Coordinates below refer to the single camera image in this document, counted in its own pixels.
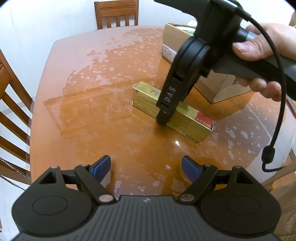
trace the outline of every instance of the red label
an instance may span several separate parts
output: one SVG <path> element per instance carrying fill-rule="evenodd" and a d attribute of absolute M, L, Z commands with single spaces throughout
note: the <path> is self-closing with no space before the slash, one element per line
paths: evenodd
<path fill-rule="evenodd" d="M 212 128 L 212 125 L 213 125 L 213 123 L 214 123 L 214 121 L 213 121 L 211 118 L 205 116 L 205 115 L 202 114 L 201 112 L 198 112 L 198 113 L 197 113 L 197 115 L 196 115 L 196 117 L 195 117 L 195 120 L 196 120 L 198 123 L 200 123 L 200 124 L 202 124 L 202 125 L 208 127 L 209 129 Z"/>

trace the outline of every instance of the white floor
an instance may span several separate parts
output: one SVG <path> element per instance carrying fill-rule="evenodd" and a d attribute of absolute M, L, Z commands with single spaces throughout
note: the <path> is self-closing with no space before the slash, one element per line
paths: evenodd
<path fill-rule="evenodd" d="M 30 112 L 26 107 L 22 108 L 28 115 Z M 19 126 L 23 131 L 30 134 L 28 127 L 12 112 L 6 115 L 10 120 L 12 120 L 17 126 Z M 22 140 L 16 137 L 12 132 L 10 132 L 6 127 L 0 124 L 0 135 L 15 144 L 19 148 L 27 151 L 29 153 L 29 146 L 26 145 Z M 21 161 L 20 159 L 14 157 L 7 151 L 0 148 L 0 157 L 3 159 L 18 165 L 24 169 L 30 170 L 30 165 Z M 20 187 L 26 189 L 28 185 L 11 180 Z M 18 229 L 11 216 L 11 208 L 15 200 L 23 193 L 23 190 L 11 185 L 10 183 L 4 181 L 0 178 L 0 220 L 2 224 L 2 232 L 0 233 L 0 240 L 9 241 L 18 234 Z"/>

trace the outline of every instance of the white label on cardboard box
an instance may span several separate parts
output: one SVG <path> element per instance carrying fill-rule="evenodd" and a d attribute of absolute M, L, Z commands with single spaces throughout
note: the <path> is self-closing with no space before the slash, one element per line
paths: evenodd
<path fill-rule="evenodd" d="M 163 56 L 165 56 L 169 61 L 173 62 L 177 52 L 170 47 L 163 44 Z"/>

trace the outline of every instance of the glossy tabletop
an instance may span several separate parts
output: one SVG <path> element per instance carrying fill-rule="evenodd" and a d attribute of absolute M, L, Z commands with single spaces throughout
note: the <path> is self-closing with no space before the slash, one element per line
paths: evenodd
<path fill-rule="evenodd" d="M 132 87 L 144 81 L 161 89 L 170 64 L 161 56 L 163 27 L 120 27 L 56 41 L 37 91 L 30 140 L 35 180 L 48 167 L 72 169 L 111 156 L 103 180 L 118 195 L 178 195 L 190 185 L 181 170 L 189 155 L 220 169 L 246 168 L 259 181 L 262 149 L 271 140 L 279 103 L 246 94 L 210 104 L 195 88 L 185 102 L 215 120 L 197 145 L 132 106 Z M 290 110 L 276 143 L 279 167 L 290 151 L 296 121 Z"/>

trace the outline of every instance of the human hand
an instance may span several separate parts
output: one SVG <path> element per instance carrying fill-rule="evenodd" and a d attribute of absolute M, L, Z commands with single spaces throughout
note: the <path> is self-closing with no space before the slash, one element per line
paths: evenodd
<path fill-rule="evenodd" d="M 296 29 L 278 23 L 262 23 L 261 26 L 273 40 L 279 54 L 296 61 Z M 266 39 L 255 26 L 249 25 L 246 30 L 257 34 L 258 37 L 243 43 L 233 43 L 232 49 L 238 57 L 247 61 L 256 61 L 273 55 Z M 281 100 L 281 85 L 278 82 L 271 81 L 267 84 L 260 78 L 248 80 L 242 77 L 236 77 L 236 80 L 242 86 L 250 86 L 254 92 L 260 92 L 265 98 Z"/>

